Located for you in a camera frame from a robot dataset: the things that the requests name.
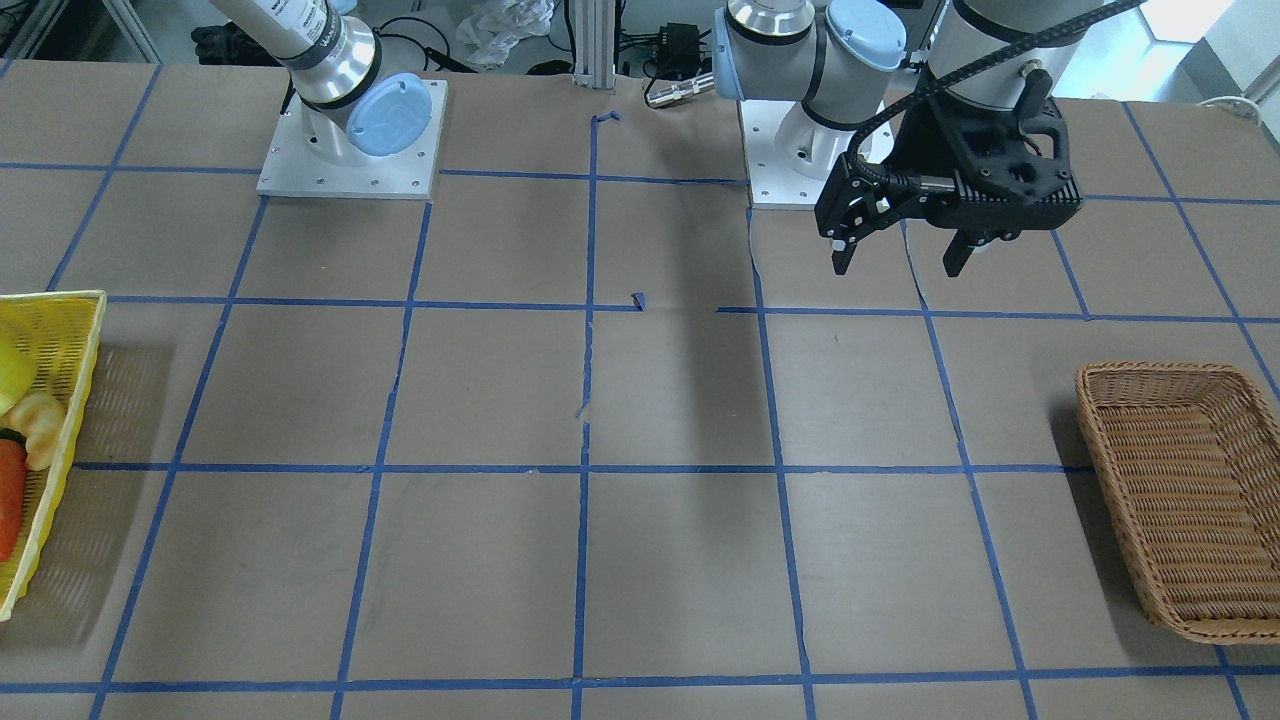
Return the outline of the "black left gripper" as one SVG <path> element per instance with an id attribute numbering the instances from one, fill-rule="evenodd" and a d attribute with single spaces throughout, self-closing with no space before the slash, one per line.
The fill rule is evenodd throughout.
<path id="1" fill-rule="evenodd" d="M 861 238 L 902 218 L 954 229 L 943 270 L 957 278 L 972 256 L 1021 231 L 1051 231 L 1084 199 L 1070 164 L 1068 127 L 1044 69 L 1014 76 L 1014 106 L 991 110 L 943 90 L 902 113 L 881 164 L 840 158 L 815 204 L 832 266 L 846 275 Z"/>

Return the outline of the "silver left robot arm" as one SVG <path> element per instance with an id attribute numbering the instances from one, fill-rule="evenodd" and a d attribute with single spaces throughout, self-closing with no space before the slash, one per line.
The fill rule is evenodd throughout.
<path id="1" fill-rule="evenodd" d="M 1055 231 L 1084 199 L 1057 77 L 1093 24 L 1129 3 L 947 1 L 913 91 L 886 102 L 908 27 L 882 1 L 728 1 L 716 13 L 717 92 L 790 104 L 783 149 L 819 179 L 832 265 L 905 219 L 951 229 L 943 268 L 1027 231 Z"/>

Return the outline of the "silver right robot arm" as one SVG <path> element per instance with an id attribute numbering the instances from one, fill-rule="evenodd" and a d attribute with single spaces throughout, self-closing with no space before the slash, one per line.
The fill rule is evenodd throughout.
<path id="1" fill-rule="evenodd" d="M 381 40 L 332 1 L 215 1 L 291 76 L 301 102 L 333 123 L 358 151 L 404 151 L 430 126 L 433 99 L 422 78 L 393 72 Z"/>

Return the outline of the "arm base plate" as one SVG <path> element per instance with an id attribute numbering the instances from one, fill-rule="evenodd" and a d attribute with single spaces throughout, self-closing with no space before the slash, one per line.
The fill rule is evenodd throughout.
<path id="1" fill-rule="evenodd" d="M 812 210 L 854 132 L 815 122 L 800 102 L 739 102 L 751 206 Z"/>
<path id="2" fill-rule="evenodd" d="M 444 79 L 399 73 L 361 99 L 348 132 L 293 97 L 280 114 L 256 190 L 268 197 L 429 201 L 449 99 Z"/>

